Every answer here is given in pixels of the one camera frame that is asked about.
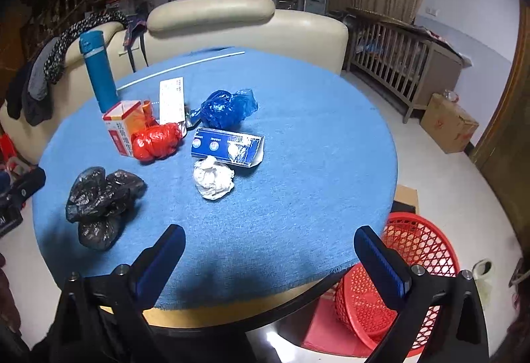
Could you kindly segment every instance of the wall socket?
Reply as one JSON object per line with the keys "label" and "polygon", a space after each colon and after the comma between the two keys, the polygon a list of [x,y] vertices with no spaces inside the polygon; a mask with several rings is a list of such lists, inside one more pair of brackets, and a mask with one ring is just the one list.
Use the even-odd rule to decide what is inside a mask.
{"label": "wall socket", "polygon": [[426,7],[425,13],[431,16],[438,16],[438,14],[440,13],[440,9],[434,9],[433,7]]}

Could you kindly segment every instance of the thermos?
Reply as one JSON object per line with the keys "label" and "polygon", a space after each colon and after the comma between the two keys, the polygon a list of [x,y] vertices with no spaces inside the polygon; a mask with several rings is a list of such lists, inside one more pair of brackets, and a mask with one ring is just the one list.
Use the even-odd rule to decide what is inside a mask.
{"label": "thermos", "polygon": [[118,101],[116,84],[112,78],[109,57],[102,31],[87,31],[79,37],[79,50],[85,59],[86,69],[96,95],[101,113],[106,113]]}

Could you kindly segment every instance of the crib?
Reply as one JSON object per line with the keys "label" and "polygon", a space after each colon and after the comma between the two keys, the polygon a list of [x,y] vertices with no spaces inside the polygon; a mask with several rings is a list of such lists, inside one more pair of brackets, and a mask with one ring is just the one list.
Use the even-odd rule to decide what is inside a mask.
{"label": "crib", "polygon": [[346,68],[355,66],[404,104],[403,122],[424,110],[431,95],[454,90],[464,60],[423,28],[364,10],[354,17]]}

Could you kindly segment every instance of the red basket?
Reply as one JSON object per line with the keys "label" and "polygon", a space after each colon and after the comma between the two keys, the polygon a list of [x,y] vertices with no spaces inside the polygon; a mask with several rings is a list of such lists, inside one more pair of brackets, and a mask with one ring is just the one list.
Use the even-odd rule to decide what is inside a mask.
{"label": "red basket", "polygon": [[[404,212],[390,214],[381,240],[399,252],[407,264],[420,264],[434,275],[456,276],[460,271],[449,240],[421,216]],[[372,350],[383,339],[397,314],[385,306],[360,263],[340,281],[335,309],[340,320]],[[437,314],[438,306],[429,309],[408,357],[423,351]]]}

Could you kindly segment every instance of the wooden door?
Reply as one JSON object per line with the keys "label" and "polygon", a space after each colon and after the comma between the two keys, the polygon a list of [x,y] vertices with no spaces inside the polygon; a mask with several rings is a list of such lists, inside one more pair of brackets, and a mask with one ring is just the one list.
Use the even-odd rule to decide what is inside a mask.
{"label": "wooden door", "polygon": [[484,136],[472,158],[530,255],[530,10],[523,3],[512,72]]}

